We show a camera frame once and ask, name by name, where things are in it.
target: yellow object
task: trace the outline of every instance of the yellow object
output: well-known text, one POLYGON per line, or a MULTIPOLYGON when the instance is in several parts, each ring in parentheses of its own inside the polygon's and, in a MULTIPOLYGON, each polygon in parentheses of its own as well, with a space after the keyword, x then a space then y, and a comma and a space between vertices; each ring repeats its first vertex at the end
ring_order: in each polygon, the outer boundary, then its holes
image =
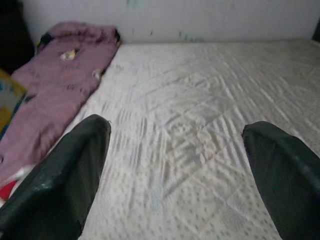
POLYGON ((26 89, 0 69, 0 139, 23 101, 26 89))

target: bed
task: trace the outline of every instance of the bed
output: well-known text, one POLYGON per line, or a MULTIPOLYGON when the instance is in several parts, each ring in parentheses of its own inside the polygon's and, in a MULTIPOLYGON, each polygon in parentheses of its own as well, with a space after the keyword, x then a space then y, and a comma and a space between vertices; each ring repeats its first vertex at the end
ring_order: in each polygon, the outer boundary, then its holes
POLYGON ((80 240, 279 240, 241 137, 268 121, 320 155, 313 41, 124 44, 66 129, 112 133, 80 240))

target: folded fabric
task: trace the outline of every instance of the folded fabric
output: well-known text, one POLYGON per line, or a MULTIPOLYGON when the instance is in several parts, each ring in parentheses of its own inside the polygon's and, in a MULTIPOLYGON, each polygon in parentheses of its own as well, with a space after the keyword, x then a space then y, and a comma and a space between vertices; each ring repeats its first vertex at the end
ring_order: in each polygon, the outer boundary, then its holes
POLYGON ((112 26, 63 22, 48 33, 53 39, 13 74, 31 97, 0 142, 0 186, 22 167, 41 161, 98 88, 118 50, 112 26), (73 50, 71 58, 62 57, 73 50))

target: white bed sheet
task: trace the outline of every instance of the white bed sheet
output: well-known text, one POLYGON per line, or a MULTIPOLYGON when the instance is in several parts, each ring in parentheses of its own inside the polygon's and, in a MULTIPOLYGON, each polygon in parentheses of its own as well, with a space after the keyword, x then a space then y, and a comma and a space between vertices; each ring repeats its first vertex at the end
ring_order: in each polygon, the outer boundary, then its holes
POLYGON ((123 45, 66 132, 111 121, 81 240, 279 240, 241 138, 265 120, 320 155, 311 41, 123 45))

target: wall stain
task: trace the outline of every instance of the wall stain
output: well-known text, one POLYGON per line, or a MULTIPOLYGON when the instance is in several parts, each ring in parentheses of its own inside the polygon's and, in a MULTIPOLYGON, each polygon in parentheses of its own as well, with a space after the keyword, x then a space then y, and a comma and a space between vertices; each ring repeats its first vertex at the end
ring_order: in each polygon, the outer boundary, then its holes
POLYGON ((193 43, 193 42, 200 43, 200 42, 204 42, 205 41, 205 39, 203 37, 190 36, 190 34, 183 33, 182 31, 179 31, 178 39, 182 40, 184 42, 191 42, 191 43, 193 43))
POLYGON ((126 0, 126 7, 128 9, 135 9, 139 4, 139 0, 126 0))

